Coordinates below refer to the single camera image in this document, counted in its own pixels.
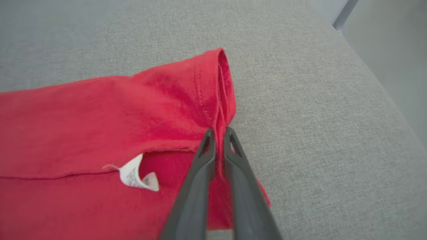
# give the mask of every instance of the gray couch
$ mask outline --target gray couch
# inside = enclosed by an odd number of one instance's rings
[[[426,151],[332,26],[304,7],[160,5],[2,1],[0,91],[132,75],[223,47],[231,126],[285,239],[427,238]]]

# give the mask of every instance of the stitching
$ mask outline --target stitching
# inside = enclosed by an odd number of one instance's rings
[[[193,84],[194,84],[194,91],[196,91],[197,94],[197,84],[196,84],[196,63],[193,64]]]
[[[208,118],[208,121],[210,121],[210,123],[213,122],[212,117],[210,116],[209,112],[207,111],[207,109],[205,108],[205,105],[203,105],[203,101],[202,101],[202,79],[201,79],[201,70],[199,68],[199,75],[198,75],[198,79],[199,79],[199,100],[200,100],[200,106],[202,107],[202,109],[205,112],[205,116]]]

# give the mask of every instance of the couch cushion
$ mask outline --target couch cushion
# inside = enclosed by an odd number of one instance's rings
[[[0,8],[1,91],[131,75],[223,47],[237,99],[231,126],[285,239],[425,238],[425,149],[316,13],[97,2]]]

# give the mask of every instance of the care label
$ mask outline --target care label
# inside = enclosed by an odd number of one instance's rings
[[[142,154],[130,160],[123,167],[116,167],[114,165],[106,165],[118,169],[120,171],[120,180],[123,184],[130,187],[140,187],[152,191],[159,191],[159,182],[155,172],[147,174],[142,180],[139,177],[139,165],[142,161]]]

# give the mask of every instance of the red t-shirt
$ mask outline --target red t-shirt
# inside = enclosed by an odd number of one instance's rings
[[[156,239],[207,129],[217,141],[208,228],[232,227],[222,141],[236,112],[222,49],[133,76],[0,94],[1,239]],[[128,187],[119,172],[143,153]]]

